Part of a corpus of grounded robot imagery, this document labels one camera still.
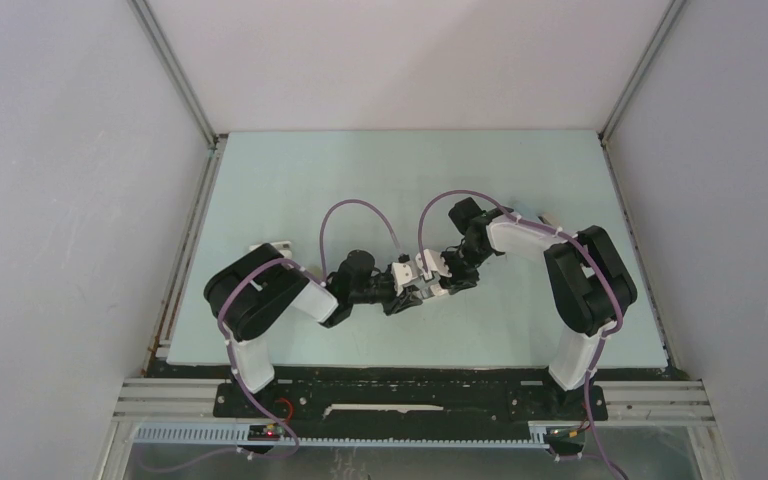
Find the white staple box sleeve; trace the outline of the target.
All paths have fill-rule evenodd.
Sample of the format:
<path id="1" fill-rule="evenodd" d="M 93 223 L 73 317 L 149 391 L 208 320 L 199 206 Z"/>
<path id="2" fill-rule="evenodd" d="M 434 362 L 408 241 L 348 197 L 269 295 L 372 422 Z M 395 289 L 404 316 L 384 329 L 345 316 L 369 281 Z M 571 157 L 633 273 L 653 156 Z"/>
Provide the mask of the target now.
<path id="1" fill-rule="evenodd" d="M 449 290 L 443 288 L 439 284 L 433 284 L 423 288 L 422 294 L 424 299 L 431 299 L 431 298 L 448 296 Z"/>

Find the white stapler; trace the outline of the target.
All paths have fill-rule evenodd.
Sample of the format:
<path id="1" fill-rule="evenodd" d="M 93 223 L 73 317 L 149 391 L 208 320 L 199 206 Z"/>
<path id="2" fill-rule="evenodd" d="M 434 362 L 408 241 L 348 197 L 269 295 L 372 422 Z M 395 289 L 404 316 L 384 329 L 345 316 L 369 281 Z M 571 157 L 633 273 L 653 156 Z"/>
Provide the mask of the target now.
<path id="1" fill-rule="evenodd" d="M 273 247 L 275 250 L 277 250 L 285 258 L 288 258 L 288 259 L 292 259 L 293 258 L 292 242 L 290 242 L 290 241 L 277 241 L 277 242 L 268 242 L 268 244 L 271 247 Z M 249 252 L 258 249 L 262 245 L 266 245 L 266 243 L 250 245 L 249 246 Z"/>

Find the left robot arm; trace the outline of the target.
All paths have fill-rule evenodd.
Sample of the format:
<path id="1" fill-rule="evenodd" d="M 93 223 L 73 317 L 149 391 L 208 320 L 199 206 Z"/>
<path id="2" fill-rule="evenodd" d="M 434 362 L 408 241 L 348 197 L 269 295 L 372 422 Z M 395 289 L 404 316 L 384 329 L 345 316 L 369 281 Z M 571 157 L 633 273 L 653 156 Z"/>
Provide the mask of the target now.
<path id="1" fill-rule="evenodd" d="M 238 404 L 264 416 L 276 403 L 275 379 L 265 333 L 289 310 L 332 328 L 356 305 L 379 305 L 387 316 L 419 306 L 425 295 L 408 277 L 403 255 L 385 270 L 364 250 L 349 252 L 338 269 L 319 281 L 275 246 L 262 244 L 208 280 L 204 299 L 223 335 L 232 375 L 240 387 Z"/>

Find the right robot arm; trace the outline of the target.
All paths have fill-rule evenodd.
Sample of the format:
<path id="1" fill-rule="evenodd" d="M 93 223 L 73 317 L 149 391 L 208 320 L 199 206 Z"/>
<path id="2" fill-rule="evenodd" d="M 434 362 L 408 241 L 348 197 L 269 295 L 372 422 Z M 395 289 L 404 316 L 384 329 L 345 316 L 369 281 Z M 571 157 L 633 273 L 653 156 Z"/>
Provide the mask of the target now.
<path id="1" fill-rule="evenodd" d="M 553 417 L 570 416 L 582 403 L 579 388 L 596 372 L 604 339 L 638 298 L 609 234 L 593 225 L 566 236 L 558 227 L 525 220 L 512 211 L 484 210 L 471 197 L 457 202 L 448 216 L 463 235 L 458 246 L 440 254 L 449 272 L 440 285 L 449 294 L 476 287 L 480 266 L 492 256 L 544 261 L 564 330 L 548 366 L 553 383 L 543 388 L 541 402 Z"/>

